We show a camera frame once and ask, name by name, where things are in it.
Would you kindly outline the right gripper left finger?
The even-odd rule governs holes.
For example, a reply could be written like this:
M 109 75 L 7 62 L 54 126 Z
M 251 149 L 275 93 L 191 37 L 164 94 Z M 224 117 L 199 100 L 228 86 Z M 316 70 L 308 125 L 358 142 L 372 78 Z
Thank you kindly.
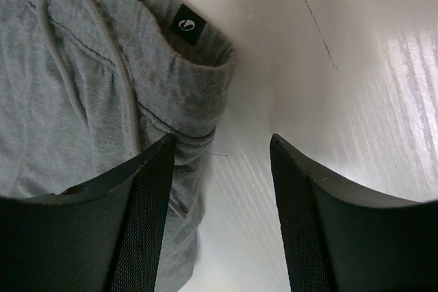
M 1 199 L 2 291 L 153 291 L 175 139 L 60 195 Z

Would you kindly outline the grey shorts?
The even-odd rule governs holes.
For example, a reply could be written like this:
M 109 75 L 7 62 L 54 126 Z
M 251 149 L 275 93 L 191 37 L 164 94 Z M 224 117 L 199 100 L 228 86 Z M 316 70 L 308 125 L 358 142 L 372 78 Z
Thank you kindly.
M 176 139 L 155 288 L 191 277 L 235 50 L 181 0 L 1 0 L 1 195 L 58 194 Z

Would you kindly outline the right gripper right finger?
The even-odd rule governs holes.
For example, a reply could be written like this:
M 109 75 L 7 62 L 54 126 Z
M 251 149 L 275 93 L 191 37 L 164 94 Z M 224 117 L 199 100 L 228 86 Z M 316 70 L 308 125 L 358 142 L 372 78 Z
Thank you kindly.
M 270 163 L 291 290 L 437 290 L 436 201 L 364 187 L 277 134 Z

